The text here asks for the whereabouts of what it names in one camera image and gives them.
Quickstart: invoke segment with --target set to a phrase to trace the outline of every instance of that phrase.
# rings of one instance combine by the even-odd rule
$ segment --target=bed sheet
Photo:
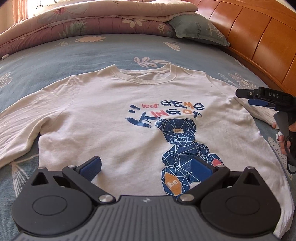
[[[267,87],[245,66],[214,46],[152,35],[79,36],[25,49],[1,60],[0,111],[70,75],[96,71],[112,64],[120,69],[143,70],[159,68],[167,62],[205,71],[238,88]],[[285,156],[280,154],[275,141],[277,131],[260,120],[255,119],[255,122],[283,164]],[[0,169],[0,240],[11,240],[17,234],[11,206],[37,166],[38,138],[29,153]],[[287,175],[287,179],[296,201],[296,177]]]

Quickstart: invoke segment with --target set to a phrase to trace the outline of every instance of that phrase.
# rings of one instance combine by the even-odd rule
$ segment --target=human hand
[[[276,128],[276,123],[275,122],[272,124],[272,127]],[[289,130],[292,131],[292,132],[296,132],[296,122],[289,126]],[[278,138],[278,141],[279,141],[279,145],[281,147],[282,154],[287,155],[286,150],[284,148],[285,137],[283,135],[280,135],[279,138]],[[287,141],[288,151],[290,151],[290,148],[289,148],[290,146],[291,146],[291,142]]]

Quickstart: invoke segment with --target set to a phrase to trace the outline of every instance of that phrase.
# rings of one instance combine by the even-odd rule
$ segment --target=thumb
[[[296,132],[296,122],[289,126],[289,130],[292,132]]]

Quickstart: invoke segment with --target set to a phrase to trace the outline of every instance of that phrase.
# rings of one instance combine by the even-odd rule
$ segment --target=pink blanket
[[[0,34],[0,58],[79,35],[133,33],[172,37],[173,30],[164,22],[184,14],[194,15],[195,11],[196,5],[177,0],[99,0],[57,7],[17,23]]]

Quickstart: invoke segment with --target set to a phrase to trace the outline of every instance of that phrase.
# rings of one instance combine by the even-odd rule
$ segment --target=blue geometric bear print
[[[195,141],[196,125],[191,119],[160,119],[155,123],[163,132],[172,148],[163,154],[165,168],[161,171],[164,191],[177,199],[181,194],[208,178],[212,171],[194,157],[199,157],[209,165],[222,164],[221,159],[209,148]]]

